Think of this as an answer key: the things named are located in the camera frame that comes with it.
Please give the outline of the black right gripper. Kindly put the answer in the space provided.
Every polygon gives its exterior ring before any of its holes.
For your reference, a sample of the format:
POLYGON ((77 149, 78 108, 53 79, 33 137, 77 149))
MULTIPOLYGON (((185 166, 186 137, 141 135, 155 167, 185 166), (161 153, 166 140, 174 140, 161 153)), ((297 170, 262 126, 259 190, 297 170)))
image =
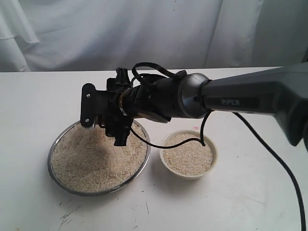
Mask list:
POLYGON ((97 122, 107 136, 129 135, 132 119, 124 115, 119 106, 120 95, 127 89, 117 89, 115 83, 116 78, 108 78, 106 90, 96 90, 92 83, 83 85, 80 103, 83 128, 94 129, 97 122))

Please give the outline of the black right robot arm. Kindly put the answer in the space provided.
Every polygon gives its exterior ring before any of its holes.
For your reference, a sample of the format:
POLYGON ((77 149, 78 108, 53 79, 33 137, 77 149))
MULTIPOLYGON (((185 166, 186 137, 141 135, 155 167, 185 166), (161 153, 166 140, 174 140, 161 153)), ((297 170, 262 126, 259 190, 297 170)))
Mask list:
POLYGON ((133 86, 127 69, 118 68, 106 90, 91 83, 82 87, 82 127, 105 128, 116 146, 126 145, 136 118, 167 123, 174 117, 200 119, 211 111, 271 115, 291 145, 308 140, 307 63, 211 80, 143 62, 132 74, 138 86, 133 86))

